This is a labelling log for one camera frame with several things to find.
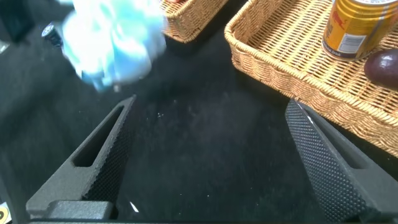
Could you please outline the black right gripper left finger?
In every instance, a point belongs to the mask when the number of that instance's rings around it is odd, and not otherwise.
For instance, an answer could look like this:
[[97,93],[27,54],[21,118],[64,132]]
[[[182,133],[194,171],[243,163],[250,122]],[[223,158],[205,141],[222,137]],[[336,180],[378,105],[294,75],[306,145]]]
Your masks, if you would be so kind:
[[27,201],[32,219],[47,218],[57,205],[117,200],[134,138],[137,98],[120,101],[68,159]]

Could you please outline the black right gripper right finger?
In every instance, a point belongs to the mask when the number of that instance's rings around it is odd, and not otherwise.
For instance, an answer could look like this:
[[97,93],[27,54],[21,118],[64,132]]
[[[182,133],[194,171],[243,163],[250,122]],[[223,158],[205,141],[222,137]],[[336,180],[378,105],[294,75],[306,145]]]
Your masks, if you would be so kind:
[[291,99],[289,131],[329,223],[397,223],[397,181],[311,107]]

